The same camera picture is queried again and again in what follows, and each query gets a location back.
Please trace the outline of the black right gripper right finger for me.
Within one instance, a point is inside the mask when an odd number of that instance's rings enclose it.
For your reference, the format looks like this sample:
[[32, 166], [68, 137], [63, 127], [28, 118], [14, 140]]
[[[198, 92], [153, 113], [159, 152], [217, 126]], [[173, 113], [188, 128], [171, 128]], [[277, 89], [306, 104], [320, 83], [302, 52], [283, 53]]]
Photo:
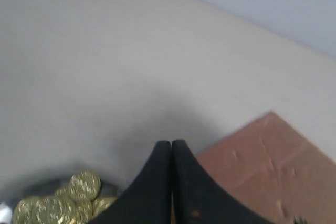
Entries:
[[176, 223], [270, 223], [223, 190], [184, 140], [172, 142], [172, 194]]

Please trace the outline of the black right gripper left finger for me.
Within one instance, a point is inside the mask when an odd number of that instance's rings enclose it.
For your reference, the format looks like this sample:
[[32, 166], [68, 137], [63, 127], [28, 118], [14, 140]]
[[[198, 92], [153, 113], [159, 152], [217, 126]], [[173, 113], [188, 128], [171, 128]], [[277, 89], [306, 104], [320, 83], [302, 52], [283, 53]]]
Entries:
[[156, 142], [147, 162], [132, 184], [90, 223], [170, 223], [171, 165], [171, 143]]

